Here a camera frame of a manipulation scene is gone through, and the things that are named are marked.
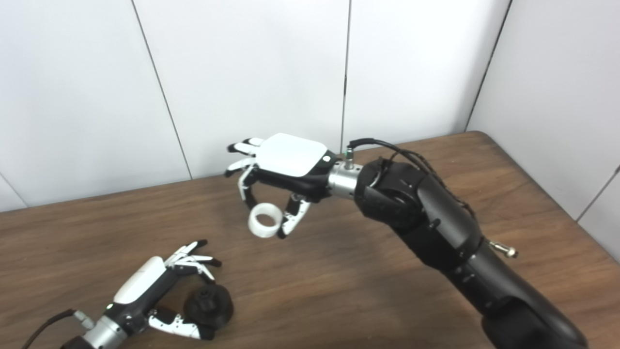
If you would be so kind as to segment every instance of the wooden table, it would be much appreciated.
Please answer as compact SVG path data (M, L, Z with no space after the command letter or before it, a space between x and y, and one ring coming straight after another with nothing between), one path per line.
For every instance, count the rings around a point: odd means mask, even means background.
M490 138L468 132L403 147L431 161L486 236L518 247L508 263L591 348L620 348L620 267ZM389 154L367 150L356 162ZM261 202L287 200L255 188ZM0 348L19 348L70 307L98 318L149 257L201 238L209 245L199 252L224 261L212 269L235 304L229 326L210 343L148 330L122 348L492 348L447 280L353 202L314 205L284 241L254 237L247 217L236 179L222 176L0 214ZM200 284L182 280L161 303L180 310ZM81 332L64 320L32 348L58 348Z

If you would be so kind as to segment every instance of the white wall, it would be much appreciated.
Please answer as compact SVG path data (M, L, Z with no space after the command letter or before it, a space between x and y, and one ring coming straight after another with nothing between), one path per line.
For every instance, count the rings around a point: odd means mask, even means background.
M579 224L620 261L620 176L610 182Z
M35 206L217 175L252 136L459 132L506 3L353 0L343 129L348 0L137 0L164 94L130 0L0 2L0 170Z
M348 0L137 0L192 176L277 132L340 148Z
M344 141L462 132L508 0L353 0Z
M0 212L23 208L26 208L26 204L0 174Z
M189 179L130 1L3 1L0 32L0 168L28 206Z
M618 1L513 1L468 128L573 218L620 164L618 14Z

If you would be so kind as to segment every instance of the black arm segment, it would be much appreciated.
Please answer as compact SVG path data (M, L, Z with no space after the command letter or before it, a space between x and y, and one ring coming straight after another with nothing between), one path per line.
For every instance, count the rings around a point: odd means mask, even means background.
M476 219L432 175L373 161L360 173L355 202L452 282L498 349L587 348L579 329L489 248Z

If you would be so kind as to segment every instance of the screw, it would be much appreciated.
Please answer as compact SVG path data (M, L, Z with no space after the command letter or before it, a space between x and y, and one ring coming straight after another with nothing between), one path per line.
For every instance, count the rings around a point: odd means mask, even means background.
M514 247L506 246L499 242L489 241L489 246L493 248L495 251L500 252L506 258L516 258L519 255L519 252Z

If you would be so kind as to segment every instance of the white plastic ring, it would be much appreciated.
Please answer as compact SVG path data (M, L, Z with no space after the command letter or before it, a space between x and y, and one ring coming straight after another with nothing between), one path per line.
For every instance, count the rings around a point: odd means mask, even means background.
M275 225L262 225L257 218L261 214L273 218ZM276 205L263 202L262 204L254 206L250 211L250 218L247 220L247 225L252 234L258 237L268 238L274 236L278 232L283 217L282 211L280 211Z

